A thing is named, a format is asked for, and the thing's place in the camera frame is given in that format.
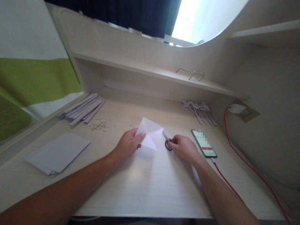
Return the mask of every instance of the folded paper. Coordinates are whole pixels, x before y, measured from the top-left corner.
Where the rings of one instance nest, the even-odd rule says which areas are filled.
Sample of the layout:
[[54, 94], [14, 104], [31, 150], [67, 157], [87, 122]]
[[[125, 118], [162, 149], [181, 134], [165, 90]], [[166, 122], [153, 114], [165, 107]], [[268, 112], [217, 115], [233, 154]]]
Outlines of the folded paper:
[[141, 148], [150, 148], [157, 151], [161, 136], [163, 134], [163, 127], [151, 120], [143, 118], [135, 136], [143, 132], [146, 133], [146, 136], [145, 139], [141, 142]]

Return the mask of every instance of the wall socket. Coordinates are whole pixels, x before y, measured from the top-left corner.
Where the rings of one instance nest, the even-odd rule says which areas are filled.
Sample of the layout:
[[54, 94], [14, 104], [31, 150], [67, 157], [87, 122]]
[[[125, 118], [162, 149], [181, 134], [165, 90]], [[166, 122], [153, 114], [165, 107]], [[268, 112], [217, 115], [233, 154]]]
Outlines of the wall socket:
[[245, 110], [243, 110], [240, 114], [236, 114], [242, 121], [249, 122], [250, 120], [254, 119], [255, 117], [258, 117], [260, 115], [259, 112], [252, 109], [250, 106], [246, 105], [242, 101], [236, 99], [232, 102], [232, 104], [239, 104], [246, 107]]

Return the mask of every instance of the phone screen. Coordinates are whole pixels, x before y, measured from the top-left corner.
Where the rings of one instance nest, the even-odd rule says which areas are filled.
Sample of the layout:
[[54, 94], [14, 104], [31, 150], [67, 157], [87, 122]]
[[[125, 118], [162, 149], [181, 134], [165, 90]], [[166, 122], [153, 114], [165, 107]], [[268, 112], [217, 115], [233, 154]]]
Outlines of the phone screen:
[[209, 158], [216, 158], [217, 154], [215, 153], [213, 148], [209, 145], [207, 138], [205, 138], [205, 135], [203, 134], [203, 132], [198, 132], [196, 130], [192, 130], [192, 133], [193, 133], [193, 136], [196, 139], [203, 155], [205, 155], [205, 157], [209, 157]]

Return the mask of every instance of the desk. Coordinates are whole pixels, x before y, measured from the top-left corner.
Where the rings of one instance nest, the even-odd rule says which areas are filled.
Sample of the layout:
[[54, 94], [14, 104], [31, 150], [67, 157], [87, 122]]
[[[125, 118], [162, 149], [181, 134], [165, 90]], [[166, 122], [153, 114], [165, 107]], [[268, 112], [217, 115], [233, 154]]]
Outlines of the desk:
[[[123, 133], [131, 129], [130, 125], [137, 127], [146, 117], [163, 126], [169, 137], [182, 134], [194, 141], [191, 129], [201, 129], [218, 155], [215, 161], [220, 170], [250, 210], [259, 219], [283, 219], [268, 190], [234, 155], [220, 127], [200, 125], [194, 114], [179, 102], [111, 88], [104, 88], [100, 94], [107, 101], [94, 118], [103, 118], [107, 122], [107, 132], [92, 131], [83, 123], [71, 129], [67, 120], [57, 122], [0, 167], [0, 212], [104, 157], [113, 150]], [[24, 161], [25, 156], [66, 132], [87, 138], [91, 144], [89, 152], [62, 174], [50, 179]], [[158, 151], [136, 151], [75, 215], [212, 218], [195, 170], [174, 152], [167, 151], [164, 142], [162, 136]]]

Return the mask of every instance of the hand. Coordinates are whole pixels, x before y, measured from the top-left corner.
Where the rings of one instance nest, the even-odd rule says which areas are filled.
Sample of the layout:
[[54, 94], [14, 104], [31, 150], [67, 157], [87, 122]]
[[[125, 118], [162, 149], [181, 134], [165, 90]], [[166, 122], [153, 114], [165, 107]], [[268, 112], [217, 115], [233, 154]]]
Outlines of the hand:
[[115, 149], [112, 151], [114, 156], [120, 161], [128, 159], [136, 150], [141, 147], [140, 143], [142, 140], [144, 140], [146, 133], [140, 133], [138, 136], [134, 137], [137, 130], [137, 128], [134, 128], [126, 131], [119, 140], [119, 143]]
[[204, 159], [199, 153], [195, 143], [186, 136], [176, 134], [168, 146], [183, 159], [194, 165], [197, 161]]

